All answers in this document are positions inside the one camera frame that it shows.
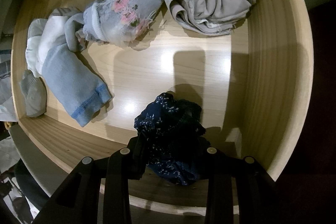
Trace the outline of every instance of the pink flower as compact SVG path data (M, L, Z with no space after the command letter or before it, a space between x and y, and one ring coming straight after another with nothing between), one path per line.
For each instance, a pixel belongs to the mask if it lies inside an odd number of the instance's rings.
M129 0L115 0L112 6L112 10L116 13L120 13L126 10L128 1Z
M135 36L137 37L141 35L146 30L146 28L147 28L146 22L144 21L140 22L135 29Z
M128 10L127 12L124 12L121 15L120 22L123 25L130 24L131 22L134 22L135 19L137 18L137 14L135 13L134 10Z

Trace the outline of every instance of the gray sock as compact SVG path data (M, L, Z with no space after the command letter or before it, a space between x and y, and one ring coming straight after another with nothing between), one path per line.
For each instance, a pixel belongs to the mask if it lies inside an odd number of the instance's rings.
M27 116L37 117L46 112L47 90L41 79L34 77L31 70L24 71L20 88L25 97Z

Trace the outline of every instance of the sock cuff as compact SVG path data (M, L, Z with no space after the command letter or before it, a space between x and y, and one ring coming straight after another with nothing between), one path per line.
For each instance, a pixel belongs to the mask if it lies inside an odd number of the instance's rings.
M99 111L112 96L105 83L98 86L93 94L85 100L81 105L72 113L71 117L75 119L81 127L90 122L93 114Z

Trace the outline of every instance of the navy blue fabric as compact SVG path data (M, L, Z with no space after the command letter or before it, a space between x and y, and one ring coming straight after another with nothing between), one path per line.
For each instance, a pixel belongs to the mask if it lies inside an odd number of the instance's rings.
M210 146L200 137L205 133L201 111L196 103L162 93L135 118L134 128L147 140L148 167L158 176L181 185L200 178L202 153Z

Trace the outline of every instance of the wood grain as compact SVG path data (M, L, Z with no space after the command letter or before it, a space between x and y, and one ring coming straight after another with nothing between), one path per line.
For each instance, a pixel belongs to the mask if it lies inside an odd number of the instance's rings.
M202 106L213 146L232 156L252 155L274 179L279 176L300 135L311 91L312 39L303 0L258 0L248 20L222 37L183 29L163 6L152 30L132 47L90 43L78 55L115 96L87 126L79 127L49 90L46 115L26 117L18 83L26 68L30 22L56 7L83 10L90 1L24 0L16 22L11 68L16 112L23 130L51 160L70 172L84 156L110 155L136 135L134 118L146 105L171 90ZM148 200L156 204L152 210L171 213L179 211L174 206L182 212L205 206L206 181L196 189L178 187L149 173L130 181L131 203L141 207ZM167 211L165 203L172 206Z

